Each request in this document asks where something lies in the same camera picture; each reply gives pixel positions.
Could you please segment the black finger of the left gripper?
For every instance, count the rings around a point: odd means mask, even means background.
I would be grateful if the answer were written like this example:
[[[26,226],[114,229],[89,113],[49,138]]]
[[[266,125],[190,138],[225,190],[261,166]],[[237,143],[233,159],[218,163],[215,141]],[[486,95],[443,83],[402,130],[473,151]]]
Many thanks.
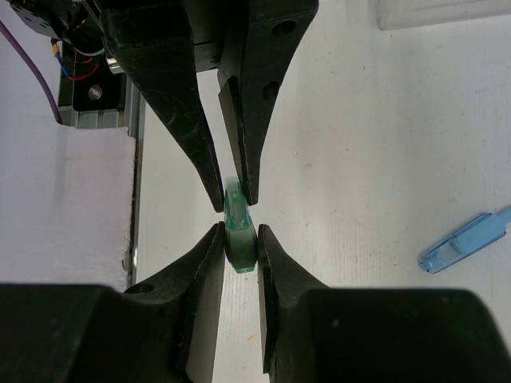
[[[184,3],[101,1],[99,10],[109,52],[194,165],[214,210],[222,212],[223,184]]]
[[[259,199],[260,161],[279,89],[318,8],[316,0],[228,2],[219,101],[251,205]]]

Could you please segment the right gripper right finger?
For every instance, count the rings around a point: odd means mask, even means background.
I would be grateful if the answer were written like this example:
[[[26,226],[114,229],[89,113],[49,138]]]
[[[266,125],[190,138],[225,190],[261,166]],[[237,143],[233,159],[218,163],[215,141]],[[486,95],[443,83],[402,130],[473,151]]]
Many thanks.
[[[263,371],[272,382],[507,382],[510,354],[474,293],[333,288],[258,230]]]

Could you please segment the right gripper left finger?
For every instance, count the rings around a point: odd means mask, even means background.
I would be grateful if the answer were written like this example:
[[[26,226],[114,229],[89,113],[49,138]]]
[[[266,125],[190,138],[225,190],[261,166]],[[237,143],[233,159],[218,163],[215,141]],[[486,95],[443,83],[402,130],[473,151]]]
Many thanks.
[[[224,224],[125,292],[4,283],[4,382],[210,382],[224,279]]]

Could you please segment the green transparent highlighter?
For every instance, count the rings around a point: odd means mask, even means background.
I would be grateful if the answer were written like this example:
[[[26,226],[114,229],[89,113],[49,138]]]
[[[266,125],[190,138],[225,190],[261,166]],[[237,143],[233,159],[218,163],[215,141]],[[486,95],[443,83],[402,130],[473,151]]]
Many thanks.
[[[225,185],[224,223],[228,261],[237,274],[252,272],[257,261],[257,234],[236,177],[228,178]]]

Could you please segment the blue transparent highlighter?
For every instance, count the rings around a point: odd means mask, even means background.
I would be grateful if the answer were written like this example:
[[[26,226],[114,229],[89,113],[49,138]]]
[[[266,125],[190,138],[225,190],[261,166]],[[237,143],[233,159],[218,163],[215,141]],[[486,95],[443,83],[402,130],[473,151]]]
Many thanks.
[[[483,213],[442,239],[418,257],[418,265],[437,274],[505,237],[510,225],[510,207],[498,213]]]

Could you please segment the clear transparent container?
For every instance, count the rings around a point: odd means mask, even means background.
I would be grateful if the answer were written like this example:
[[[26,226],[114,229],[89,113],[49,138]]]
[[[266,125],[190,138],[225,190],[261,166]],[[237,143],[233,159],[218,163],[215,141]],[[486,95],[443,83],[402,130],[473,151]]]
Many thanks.
[[[381,30],[397,30],[510,14],[510,0],[380,0]]]

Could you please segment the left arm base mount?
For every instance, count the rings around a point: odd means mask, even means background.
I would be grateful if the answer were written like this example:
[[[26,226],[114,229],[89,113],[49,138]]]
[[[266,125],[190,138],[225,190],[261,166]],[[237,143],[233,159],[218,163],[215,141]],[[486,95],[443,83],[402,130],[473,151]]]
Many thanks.
[[[49,39],[59,70],[53,95],[40,69],[14,35],[4,38],[35,76],[58,123],[82,129],[127,128],[141,123],[141,95],[106,49],[97,1],[11,1],[12,11],[32,31]]]

